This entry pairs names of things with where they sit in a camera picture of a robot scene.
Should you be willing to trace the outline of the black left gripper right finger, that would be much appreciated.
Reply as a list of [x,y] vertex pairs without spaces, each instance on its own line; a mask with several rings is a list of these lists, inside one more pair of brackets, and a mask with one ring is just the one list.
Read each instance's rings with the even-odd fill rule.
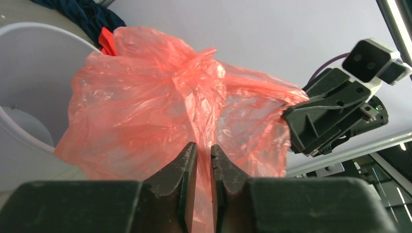
[[253,178],[210,151],[216,233],[395,233],[367,183],[350,177]]

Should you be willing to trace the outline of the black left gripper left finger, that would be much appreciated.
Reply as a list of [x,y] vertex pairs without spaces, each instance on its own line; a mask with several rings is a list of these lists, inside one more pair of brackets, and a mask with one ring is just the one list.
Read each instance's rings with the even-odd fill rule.
[[38,181],[0,211],[3,233],[189,233],[197,145],[144,181]]

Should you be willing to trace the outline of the red plastic trash bag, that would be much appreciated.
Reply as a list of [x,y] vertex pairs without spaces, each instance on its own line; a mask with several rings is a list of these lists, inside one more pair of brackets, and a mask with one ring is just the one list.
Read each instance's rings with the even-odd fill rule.
[[93,52],[72,79],[69,127],[54,155],[97,180],[143,180],[198,147],[193,231],[213,232],[210,149],[248,175],[284,177],[298,86],[218,61],[149,27],[119,27],[115,56]]

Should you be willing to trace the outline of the grey plastic trash bin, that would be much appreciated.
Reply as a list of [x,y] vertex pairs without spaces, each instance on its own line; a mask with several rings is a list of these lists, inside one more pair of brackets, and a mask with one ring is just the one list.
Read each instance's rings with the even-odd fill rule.
[[73,169],[54,156],[68,128],[71,80],[96,48],[34,22],[0,30],[0,189]]

